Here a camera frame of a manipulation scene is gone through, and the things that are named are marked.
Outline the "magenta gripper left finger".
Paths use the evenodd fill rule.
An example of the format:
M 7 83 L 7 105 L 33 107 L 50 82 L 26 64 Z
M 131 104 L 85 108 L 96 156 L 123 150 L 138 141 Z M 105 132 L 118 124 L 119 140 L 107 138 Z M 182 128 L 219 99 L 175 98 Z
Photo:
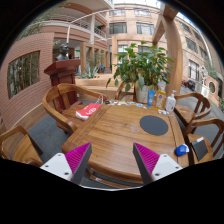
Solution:
M 66 154 L 57 153 L 41 169 L 79 185 L 91 153 L 92 144 L 86 143 Z

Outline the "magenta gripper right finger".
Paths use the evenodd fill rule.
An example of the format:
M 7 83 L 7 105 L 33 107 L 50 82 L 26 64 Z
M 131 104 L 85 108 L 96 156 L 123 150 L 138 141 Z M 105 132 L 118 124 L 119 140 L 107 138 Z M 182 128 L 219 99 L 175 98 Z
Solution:
M 133 154 L 144 184 L 152 183 L 182 169 L 168 154 L 159 155 L 138 143 L 133 144 Z

